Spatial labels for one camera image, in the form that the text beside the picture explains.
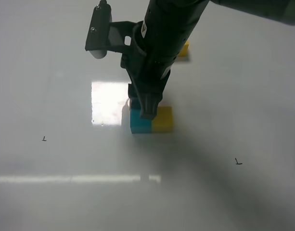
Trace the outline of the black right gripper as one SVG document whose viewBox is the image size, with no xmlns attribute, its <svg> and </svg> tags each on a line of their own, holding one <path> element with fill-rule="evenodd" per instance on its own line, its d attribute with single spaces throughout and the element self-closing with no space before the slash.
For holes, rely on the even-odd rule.
<svg viewBox="0 0 295 231">
<path fill-rule="evenodd" d="M 134 28 L 134 50 L 122 56 L 121 66 L 131 79 L 128 97 L 131 104 L 140 103 L 141 119 L 156 117 L 171 66 L 207 4 L 206 0 L 152 0 L 144 20 Z"/>
</svg>

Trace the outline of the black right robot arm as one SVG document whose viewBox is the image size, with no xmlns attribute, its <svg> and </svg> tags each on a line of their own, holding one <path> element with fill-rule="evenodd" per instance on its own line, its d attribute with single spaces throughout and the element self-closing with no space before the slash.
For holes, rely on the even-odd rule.
<svg viewBox="0 0 295 231">
<path fill-rule="evenodd" d="M 216 0 L 215 4 L 295 26 L 295 0 Z M 143 119 L 157 115 L 170 69 L 197 25 L 208 1 L 151 0 L 144 20 L 134 28 L 132 54 L 125 68 L 130 98 L 140 103 Z"/>
</svg>

